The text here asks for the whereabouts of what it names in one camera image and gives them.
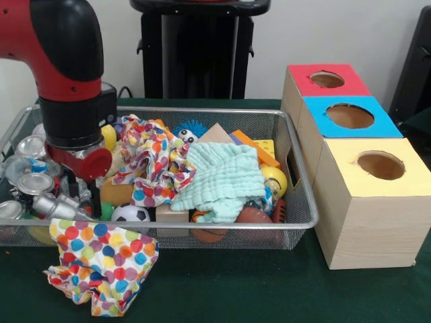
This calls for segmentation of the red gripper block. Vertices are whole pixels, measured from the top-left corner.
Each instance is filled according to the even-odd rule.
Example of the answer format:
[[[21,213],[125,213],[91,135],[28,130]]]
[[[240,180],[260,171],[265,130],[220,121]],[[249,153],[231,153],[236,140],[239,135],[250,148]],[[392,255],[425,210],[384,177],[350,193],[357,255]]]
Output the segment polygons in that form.
[[[57,149],[49,144],[45,145],[46,154],[56,163],[70,169],[68,171],[69,196],[79,196],[79,184],[76,176],[89,182],[92,195],[92,217],[99,219],[102,214],[100,190],[95,179],[104,177],[112,164],[112,153],[101,146],[91,146],[81,151],[67,151]]]

